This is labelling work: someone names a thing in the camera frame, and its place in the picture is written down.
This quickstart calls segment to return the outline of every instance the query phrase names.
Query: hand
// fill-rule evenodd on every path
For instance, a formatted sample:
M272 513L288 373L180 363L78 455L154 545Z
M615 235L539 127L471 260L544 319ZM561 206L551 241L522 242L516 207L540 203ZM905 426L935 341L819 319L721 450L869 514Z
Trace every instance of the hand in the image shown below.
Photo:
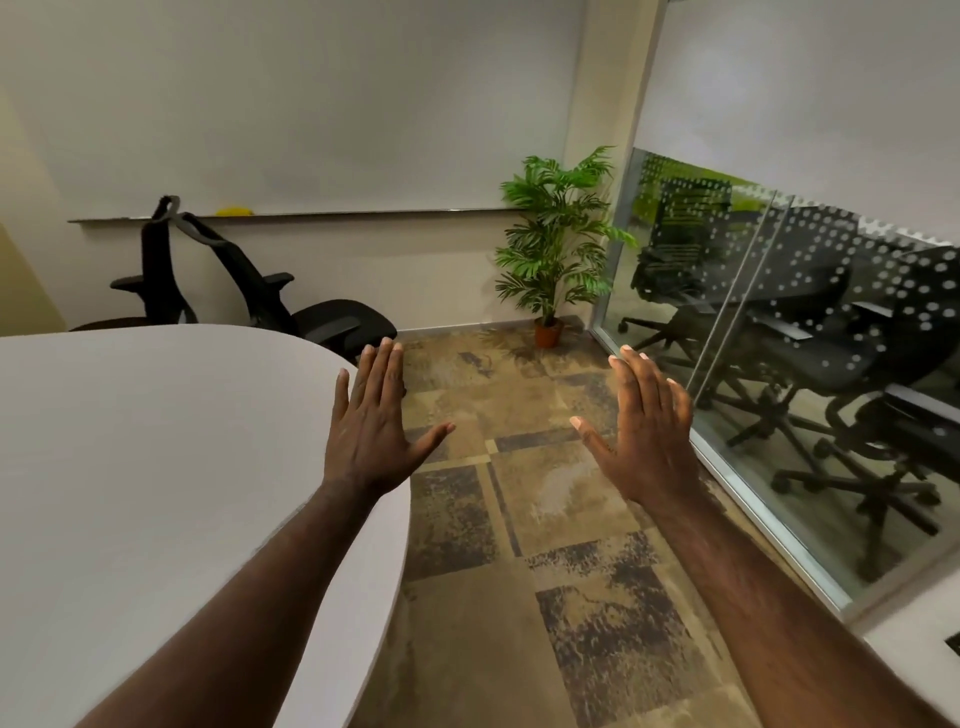
M403 346L385 338L367 346L348 397L349 374L337 375L330 437L326 441L324 482L346 483L373 497L389 493L410 477L444 438L453 423L436 425L416 443L403 434Z
M603 474L624 498L644 504L664 488L697 483L698 465L690 445L693 409L686 390L666 379L646 354L623 347L623 359L610 357L616 372L616 448L580 417L570 423L583 438Z

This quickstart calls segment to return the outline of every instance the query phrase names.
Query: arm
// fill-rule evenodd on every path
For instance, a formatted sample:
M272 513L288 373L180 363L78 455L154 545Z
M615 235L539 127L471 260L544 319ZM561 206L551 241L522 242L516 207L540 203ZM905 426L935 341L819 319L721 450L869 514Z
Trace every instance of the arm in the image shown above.
M766 728L947 728L844 626L708 500L689 442L690 397L643 354L611 357L616 448L581 418L604 474L677 553L730 648Z
M340 371L320 489L77 728L273 725L353 538L453 429L407 443L402 395L403 349L390 339L364 350L351 396Z

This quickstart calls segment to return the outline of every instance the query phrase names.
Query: white table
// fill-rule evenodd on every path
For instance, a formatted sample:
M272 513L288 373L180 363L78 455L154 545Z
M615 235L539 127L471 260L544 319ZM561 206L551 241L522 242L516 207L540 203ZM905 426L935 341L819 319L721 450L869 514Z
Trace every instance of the white table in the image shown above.
M0 725L71 726L310 496L342 366L253 328L0 339ZM349 720L409 523L406 482L334 577L277 726Z

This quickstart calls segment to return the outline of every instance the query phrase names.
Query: baseboard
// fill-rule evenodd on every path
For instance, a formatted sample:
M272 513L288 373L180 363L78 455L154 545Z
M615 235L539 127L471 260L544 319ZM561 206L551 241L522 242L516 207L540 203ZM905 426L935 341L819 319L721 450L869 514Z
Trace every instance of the baseboard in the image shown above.
M558 316L568 327L580 330L584 327L584 322L579 316L568 315ZM463 333L468 331L477 331L489 328L520 328L533 325L533 318L529 319L511 319L509 321L488 321L480 324L457 324L450 327L431 327L431 328L402 328L397 332L398 338L410 338L411 336L443 336L449 333Z

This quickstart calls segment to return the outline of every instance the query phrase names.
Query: floor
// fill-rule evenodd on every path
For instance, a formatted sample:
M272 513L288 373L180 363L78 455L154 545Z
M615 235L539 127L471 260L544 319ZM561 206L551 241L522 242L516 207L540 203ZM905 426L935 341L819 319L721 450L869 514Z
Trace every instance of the floor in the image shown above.
M352 727L757 728L676 558L568 423L615 427L601 347L575 329L548 352L528 328L403 340L409 433L457 430L411 480L403 583Z
M642 231L636 231L642 241ZM669 321L675 308L666 304L642 301L636 291L630 288L630 280L636 268L636 253L625 252L618 261L614 277L613 291L605 317L604 330L617 344L635 345L654 332L651 329L630 326L626 333L617 331L617 323L624 316L634 316L653 321ZM647 350L656 359L665 352L660 344ZM685 358L676 345L670 355ZM689 368L665 366L671 376L680 382L686 382L690 376ZM761 385L747 383L752 394L758 394ZM732 391L722 388L721 393L732 395ZM826 424L824 410L828 400L806 390L800 392L791 405L795 414L807 417L815 422ZM852 412L862 401L855 401L844 414L849 422ZM744 477L750 487L763 499L774 514L789 528L806 547L812 556L836 580L848 595L862 592L880 573L892 569L905 556L917 550L929 537L920 529L897 513L891 513L884 527L884 548L875 565L863 568L865 543L867 538L867 520L856 513L860 498L839 491L824 491L810 494L803 488L794 488L788 495L775 493L770 487L773 474L779 469L807 470L800 455L793 450L781 434L769 440L750 440L728 449L724 442L739 430L756 421L756 417L736 409L718 404L712 410L698 410L695 428L708 442ZM804 443L812 448L821 437L812 432L800 431ZM864 467L877 474L888 474L892 466L867 458L854 456ZM845 469L832 459L825 461L829 473L848 475ZM960 522L960 488L936 473L929 476L938 486L943 500L942 505L931 510L931 515L942 523Z

